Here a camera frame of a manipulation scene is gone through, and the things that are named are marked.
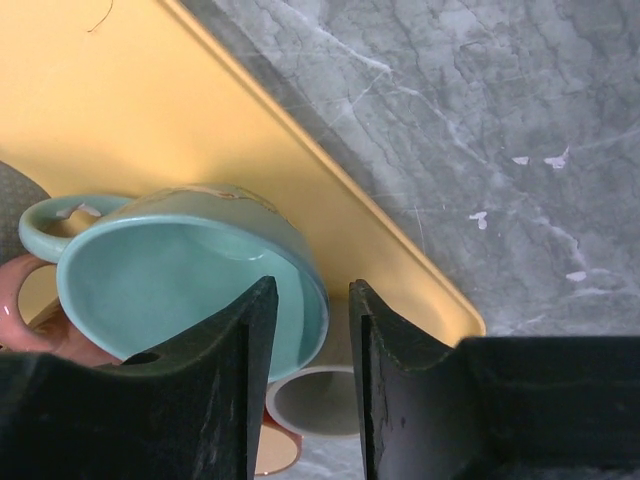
countertop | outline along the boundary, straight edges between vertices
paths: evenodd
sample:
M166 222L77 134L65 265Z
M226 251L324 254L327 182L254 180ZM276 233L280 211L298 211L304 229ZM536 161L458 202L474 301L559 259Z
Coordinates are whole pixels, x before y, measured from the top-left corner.
M184 4L490 335L640 333L635 0ZM306 439L274 478L362 476L357 439Z

tray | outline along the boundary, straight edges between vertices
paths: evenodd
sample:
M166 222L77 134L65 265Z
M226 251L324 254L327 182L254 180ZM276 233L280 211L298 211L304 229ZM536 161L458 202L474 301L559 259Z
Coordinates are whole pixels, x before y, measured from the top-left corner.
M449 345L473 306L178 2L0 6L0 158L50 195L229 182L307 237L329 293L365 278Z

teal mug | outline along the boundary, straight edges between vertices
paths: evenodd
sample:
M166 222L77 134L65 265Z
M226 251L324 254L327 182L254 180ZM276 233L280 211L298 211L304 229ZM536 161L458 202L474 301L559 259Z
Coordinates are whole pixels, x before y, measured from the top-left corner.
M45 233L76 210L100 218L73 238ZM265 275L279 296L270 382L309 363L327 334L327 293L304 237L239 187L52 198L22 214L19 233L29 252L58 264L69 319L120 360L221 310Z

gray table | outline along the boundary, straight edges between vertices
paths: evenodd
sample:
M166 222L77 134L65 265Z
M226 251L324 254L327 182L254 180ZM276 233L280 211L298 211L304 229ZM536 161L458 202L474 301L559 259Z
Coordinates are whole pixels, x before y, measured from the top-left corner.
M489 334L640 333L636 0L185 4ZM280 478L361 472L357 440L307 439Z

cup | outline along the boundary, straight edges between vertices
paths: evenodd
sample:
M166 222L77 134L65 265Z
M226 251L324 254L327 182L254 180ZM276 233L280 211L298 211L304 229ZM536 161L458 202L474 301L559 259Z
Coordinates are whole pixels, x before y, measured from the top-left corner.
M266 407L277 423L299 435L360 434L347 299L331 299L322 350L306 367L267 387Z
M44 232L77 209L100 218L74 238ZM239 187L188 185L133 201L53 198L23 213L20 238L58 264L69 319L120 360L223 309L265 275L275 277L279 296L269 381L306 365L326 336L327 294L305 239Z
M0 162L0 265L27 253L18 237L20 214L45 198L39 185Z
M273 475L292 467L302 454L302 436L290 432L265 410L260 428L256 477Z
M30 325L25 323L18 307L20 289L31 273L47 265L27 254L0 266L0 343L8 350L49 352L88 367L120 363L82 335L57 300Z

